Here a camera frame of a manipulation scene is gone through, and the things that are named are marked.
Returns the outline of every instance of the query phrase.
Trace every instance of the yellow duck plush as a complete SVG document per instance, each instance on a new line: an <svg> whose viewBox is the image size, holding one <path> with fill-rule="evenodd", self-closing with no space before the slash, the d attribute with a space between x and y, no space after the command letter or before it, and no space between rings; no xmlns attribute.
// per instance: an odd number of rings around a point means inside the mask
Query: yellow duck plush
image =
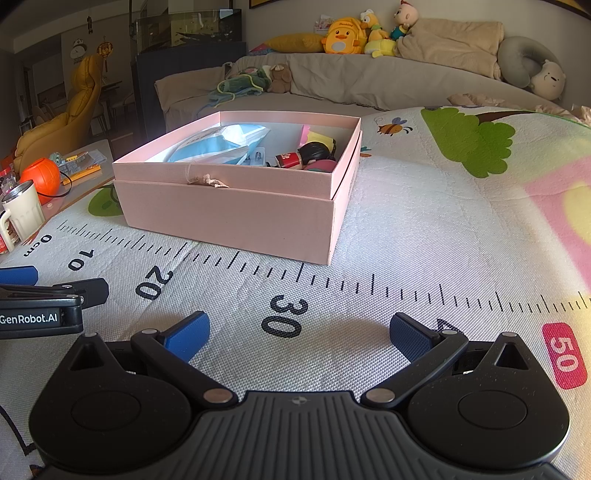
<svg viewBox="0 0 591 480"><path fill-rule="evenodd" d="M353 17L341 18L335 21L322 39L326 53L363 53L368 38L361 22Z"/></svg>
<svg viewBox="0 0 591 480"><path fill-rule="evenodd" d="M390 34L385 30L382 30L378 17L370 8L365 12L361 12L359 18L361 19L361 28L369 28L371 30L368 41L379 41L383 38L390 38Z"/></svg>
<svg viewBox="0 0 591 480"><path fill-rule="evenodd" d="M365 46L365 53L373 58L395 57L397 53L396 42L389 38L368 42Z"/></svg>

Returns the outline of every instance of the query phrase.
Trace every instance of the hanging decoration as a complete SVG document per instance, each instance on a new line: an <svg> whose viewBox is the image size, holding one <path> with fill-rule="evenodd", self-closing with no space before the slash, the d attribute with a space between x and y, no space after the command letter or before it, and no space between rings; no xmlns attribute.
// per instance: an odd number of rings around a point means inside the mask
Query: hanging decoration
<svg viewBox="0 0 591 480"><path fill-rule="evenodd" d="M96 52L105 59L105 72L108 72L107 57L113 53L113 44L103 36L103 42L97 47Z"/></svg>

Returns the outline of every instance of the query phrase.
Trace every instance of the toy figurine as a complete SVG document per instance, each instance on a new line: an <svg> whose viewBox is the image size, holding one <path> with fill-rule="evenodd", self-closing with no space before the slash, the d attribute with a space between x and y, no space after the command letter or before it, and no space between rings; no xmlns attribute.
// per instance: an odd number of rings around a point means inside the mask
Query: toy figurine
<svg viewBox="0 0 591 480"><path fill-rule="evenodd" d="M396 28L392 30L390 38L397 41L408 33L408 30L418 21L418 10L405 0L400 1L400 8L394 15Z"/></svg>
<svg viewBox="0 0 591 480"><path fill-rule="evenodd" d="M292 168L301 170L306 165L316 160L334 160L329 149L321 142L310 142L300 147L297 152L277 155L277 166L279 168Z"/></svg>
<svg viewBox="0 0 591 480"><path fill-rule="evenodd" d="M382 29L378 17L373 10L368 9L362 12L359 18L361 19L361 28L369 28L371 30L368 41L379 41L383 38L389 38L388 32Z"/></svg>

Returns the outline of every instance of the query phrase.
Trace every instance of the green tree leaves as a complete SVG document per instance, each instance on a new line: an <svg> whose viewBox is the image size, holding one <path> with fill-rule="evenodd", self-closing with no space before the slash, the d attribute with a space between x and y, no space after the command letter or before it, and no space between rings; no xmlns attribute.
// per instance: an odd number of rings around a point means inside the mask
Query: green tree leaves
<svg viewBox="0 0 591 480"><path fill-rule="evenodd" d="M506 158L515 129L502 122L483 121L477 115L466 115L457 108L423 109L421 115L439 150L448 159L461 162L474 177L507 170Z"/></svg>

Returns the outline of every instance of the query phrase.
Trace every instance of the cartoon bee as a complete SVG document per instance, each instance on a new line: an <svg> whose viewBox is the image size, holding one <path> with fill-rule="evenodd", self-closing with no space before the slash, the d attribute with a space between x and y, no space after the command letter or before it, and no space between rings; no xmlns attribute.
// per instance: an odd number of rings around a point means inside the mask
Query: cartoon bee
<svg viewBox="0 0 591 480"><path fill-rule="evenodd" d="M383 118L375 119L375 123L379 129L378 133L380 133L380 134L390 135L390 137L391 137L392 135L397 134L401 131L404 131L406 133L413 131L412 127L403 127L403 125L407 122L407 120L402 120L399 116L392 119L392 123L388 124L388 125L380 125L380 123L383 121L384 121Z"/></svg>

